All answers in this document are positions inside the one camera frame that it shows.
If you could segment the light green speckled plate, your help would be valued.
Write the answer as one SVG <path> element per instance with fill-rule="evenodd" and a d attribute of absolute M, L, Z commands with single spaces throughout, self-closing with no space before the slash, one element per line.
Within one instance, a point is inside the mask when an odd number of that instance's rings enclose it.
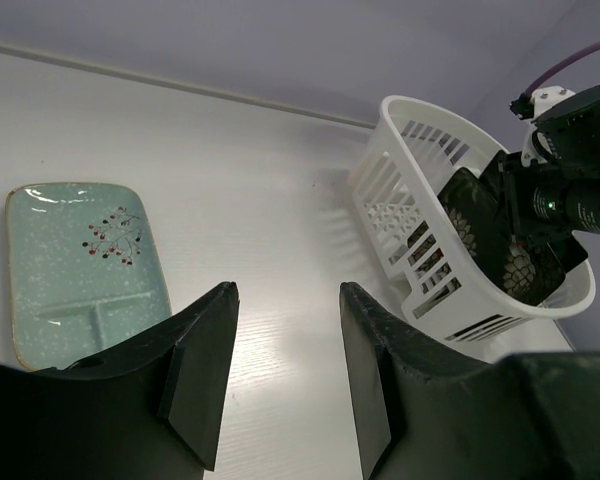
<path fill-rule="evenodd" d="M 172 314 L 144 205 L 128 187 L 52 182 L 5 201 L 11 332 L 28 370 L 63 369 Z"/>

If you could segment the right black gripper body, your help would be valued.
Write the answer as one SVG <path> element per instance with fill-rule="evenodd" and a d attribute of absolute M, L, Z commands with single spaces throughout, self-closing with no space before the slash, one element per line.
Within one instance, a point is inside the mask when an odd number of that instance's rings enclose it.
<path fill-rule="evenodd" d="M 600 235 L 600 85 L 555 105 L 534 121 L 533 146 L 546 163 L 523 167 L 521 150 L 498 151 L 486 177 L 495 221 L 517 244 Z"/>

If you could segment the black floral square plate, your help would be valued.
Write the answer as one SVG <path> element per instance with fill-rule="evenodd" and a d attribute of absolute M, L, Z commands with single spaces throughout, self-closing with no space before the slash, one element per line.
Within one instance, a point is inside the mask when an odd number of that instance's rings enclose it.
<path fill-rule="evenodd" d="M 494 285 L 505 291 L 509 242 L 494 221 L 496 200 L 464 167 L 454 172 L 438 200 L 471 259 Z"/>

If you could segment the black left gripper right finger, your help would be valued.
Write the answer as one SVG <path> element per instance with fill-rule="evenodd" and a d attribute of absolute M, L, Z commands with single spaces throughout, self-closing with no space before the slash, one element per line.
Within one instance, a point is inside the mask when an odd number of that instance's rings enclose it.
<path fill-rule="evenodd" d="M 365 478 L 600 479 L 600 353 L 485 363 L 354 282 L 340 316 Z"/>

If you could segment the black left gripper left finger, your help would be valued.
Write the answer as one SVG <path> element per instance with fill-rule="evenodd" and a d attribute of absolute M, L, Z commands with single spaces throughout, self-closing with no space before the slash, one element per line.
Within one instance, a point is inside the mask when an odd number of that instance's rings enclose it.
<path fill-rule="evenodd" d="M 200 479 L 215 467 L 239 291 L 65 369 L 0 364 L 0 479 Z"/>

